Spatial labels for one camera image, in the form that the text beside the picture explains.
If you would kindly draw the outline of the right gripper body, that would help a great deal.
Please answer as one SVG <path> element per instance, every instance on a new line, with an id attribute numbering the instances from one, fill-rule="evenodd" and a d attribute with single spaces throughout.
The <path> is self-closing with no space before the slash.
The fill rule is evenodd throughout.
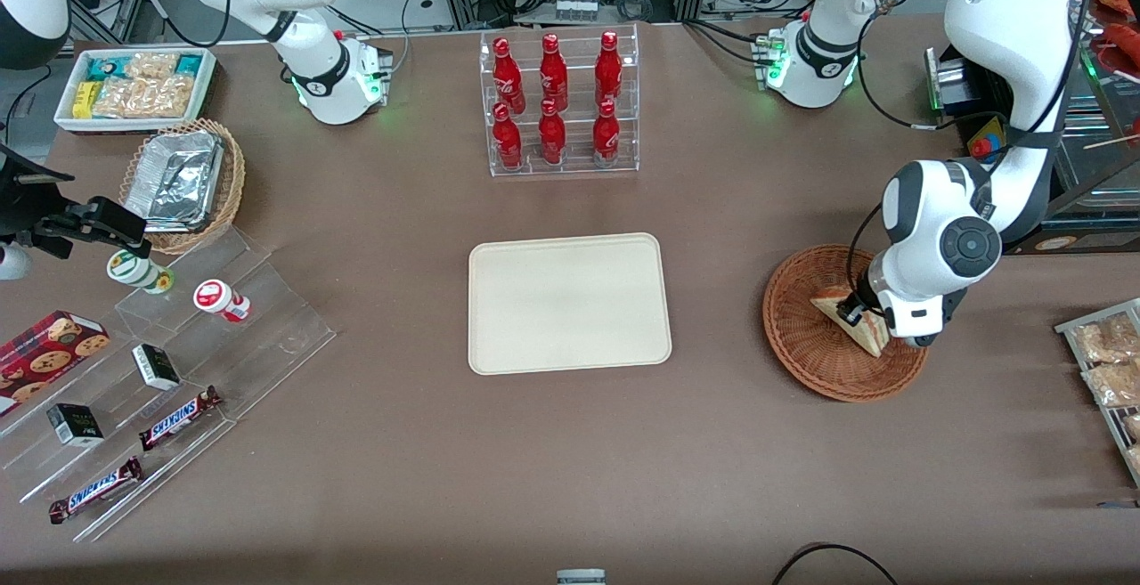
<path id="1" fill-rule="evenodd" d="M 28 228 L 28 209 L 19 184 L 5 184 L 1 196 L 1 229 L 3 229 L 3 255 L 1 255 L 1 281 L 23 281 L 31 273 L 33 259 L 28 250 L 21 246 L 17 235 Z"/>

